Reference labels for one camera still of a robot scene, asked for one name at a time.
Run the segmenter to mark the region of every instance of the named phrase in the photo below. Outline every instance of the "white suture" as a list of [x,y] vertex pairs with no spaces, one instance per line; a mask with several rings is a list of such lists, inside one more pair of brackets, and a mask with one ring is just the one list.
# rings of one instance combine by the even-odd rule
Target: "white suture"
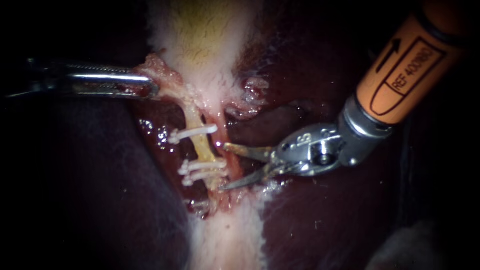
[[225,170],[227,161],[224,158],[217,158],[215,161],[188,161],[185,159],[178,174],[185,176],[182,185],[190,187],[195,181],[207,178],[226,177],[228,172]]
[[227,175],[228,172],[226,170],[196,171],[190,175],[186,175],[181,183],[184,187],[191,187],[196,181],[208,178],[222,178],[226,177]]
[[180,140],[189,138],[195,135],[202,135],[202,134],[212,134],[219,130],[216,124],[206,124],[201,127],[197,128],[190,128],[184,130],[174,129],[170,136],[168,137],[168,143],[173,145],[178,145]]

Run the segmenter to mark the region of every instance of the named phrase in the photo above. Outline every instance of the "black arrow marking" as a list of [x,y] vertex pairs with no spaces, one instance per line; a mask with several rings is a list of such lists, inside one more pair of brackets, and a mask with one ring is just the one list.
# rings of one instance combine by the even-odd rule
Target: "black arrow marking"
[[399,53],[400,42],[401,41],[402,40],[400,38],[397,38],[397,39],[394,39],[394,40],[391,41],[391,49],[388,51],[388,53],[385,55],[383,60],[377,66],[376,73],[378,73],[382,69],[382,67],[385,65],[387,60],[394,54],[394,52],[397,53],[397,54]]

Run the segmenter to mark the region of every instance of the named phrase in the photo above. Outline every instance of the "scissor blade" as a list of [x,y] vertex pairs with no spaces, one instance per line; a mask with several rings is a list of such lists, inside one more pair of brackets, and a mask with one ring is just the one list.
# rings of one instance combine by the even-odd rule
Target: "scissor blade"
[[235,155],[263,163],[268,163],[270,161],[270,155],[272,153],[271,147],[247,147],[230,142],[225,142],[223,144],[223,149],[227,152],[234,153]]
[[247,175],[240,180],[219,186],[218,189],[221,191],[227,191],[227,190],[243,188],[253,184],[260,183],[265,179],[268,171],[269,171],[269,165],[265,165],[262,169],[259,169],[254,173]]

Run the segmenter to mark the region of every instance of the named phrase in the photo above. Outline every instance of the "orange shaft label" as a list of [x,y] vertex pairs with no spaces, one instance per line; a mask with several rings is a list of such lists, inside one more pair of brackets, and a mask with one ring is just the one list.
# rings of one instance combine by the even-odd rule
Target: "orange shaft label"
[[[415,90],[446,54],[423,38],[417,37],[376,89],[370,102],[370,110],[377,116],[390,113]],[[388,54],[378,65],[377,72],[387,57]]]

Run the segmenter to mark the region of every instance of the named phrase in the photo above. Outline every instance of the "dark background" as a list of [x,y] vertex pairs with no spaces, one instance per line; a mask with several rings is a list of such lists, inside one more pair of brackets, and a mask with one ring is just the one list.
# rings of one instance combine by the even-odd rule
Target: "dark background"
[[[357,43],[378,54],[411,1],[323,1]],[[1,68],[25,57],[55,57],[132,67],[150,51],[141,1],[10,1],[3,9]],[[439,222],[451,266],[470,261],[476,244],[477,54],[446,76],[398,132],[405,132],[398,226]],[[3,243],[6,262],[51,269],[103,268],[103,252],[69,219],[59,183],[48,179],[52,100],[2,101]]]

